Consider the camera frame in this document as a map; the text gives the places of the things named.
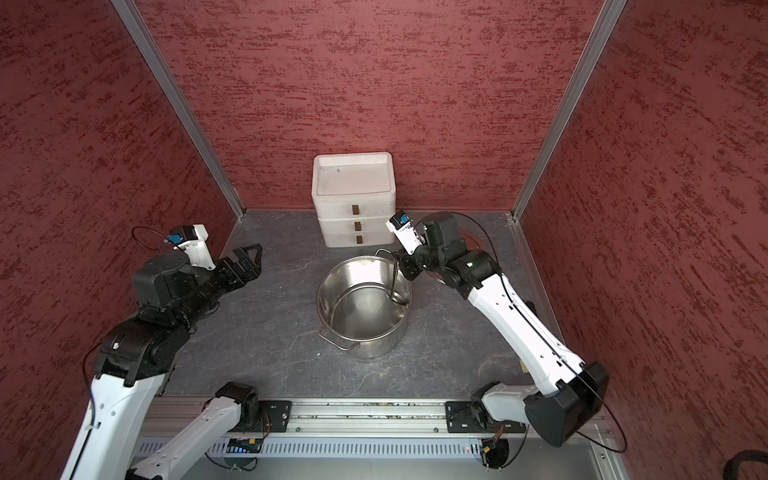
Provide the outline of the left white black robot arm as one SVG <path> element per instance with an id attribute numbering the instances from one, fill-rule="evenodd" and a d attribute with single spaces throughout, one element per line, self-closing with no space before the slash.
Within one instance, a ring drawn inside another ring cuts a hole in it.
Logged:
<path id="1" fill-rule="evenodd" d="M 99 346 L 89 405 L 63 478 L 180 479 L 225 434 L 265 426 L 257 390 L 229 382 L 156 453 L 131 462 L 150 404 L 176 354 L 225 294 L 260 276 L 261 257 L 261 245 L 254 244 L 205 268 L 174 251 L 151 258 L 133 275 L 138 310 Z"/>

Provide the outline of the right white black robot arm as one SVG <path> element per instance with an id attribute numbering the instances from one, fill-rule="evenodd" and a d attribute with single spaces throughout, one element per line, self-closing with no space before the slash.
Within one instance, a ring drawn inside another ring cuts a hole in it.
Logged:
<path id="1" fill-rule="evenodd" d="M 495 252 L 467 247 L 453 213 L 413 222 L 399 211 L 386 227 L 402 247 L 397 263 L 404 277 L 437 275 L 490 321 L 528 369 L 533 387 L 518 390 L 498 383 L 482 393 L 486 415 L 527 424 L 560 447 L 600 412 L 607 371 L 598 362 L 585 363 L 539 320 L 512 287 Z"/>

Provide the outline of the metal ladle spoon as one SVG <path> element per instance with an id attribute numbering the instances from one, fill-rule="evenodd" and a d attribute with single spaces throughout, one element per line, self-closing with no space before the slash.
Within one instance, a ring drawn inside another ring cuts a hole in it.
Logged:
<path id="1" fill-rule="evenodd" d="M 396 305 L 406 306 L 406 305 L 408 305 L 410 303 L 410 301 L 407 298 L 402 297 L 397 292 L 397 281 L 398 281 L 399 275 L 400 275 L 399 265 L 398 265 L 398 262 L 395 261 L 392 264 L 392 279 L 391 279 L 390 291 L 389 291 L 389 294 L 388 294 L 388 299 L 392 303 L 394 303 Z"/>

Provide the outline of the stainless steel pot lid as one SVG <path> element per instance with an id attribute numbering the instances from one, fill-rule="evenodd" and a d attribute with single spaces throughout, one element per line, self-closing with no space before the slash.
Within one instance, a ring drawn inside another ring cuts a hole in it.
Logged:
<path id="1" fill-rule="evenodd" d="M 487 239 L 482 239 L 466 229 L 459 230 L 461 241 L 456 252 L 442 248 L 446 255 L 443 265 L 439 264 L 428 275 L 443 285 L 457 291 L 469 292 L 481 288 L 482 282 L 500 271 L 495 249 Z"/>

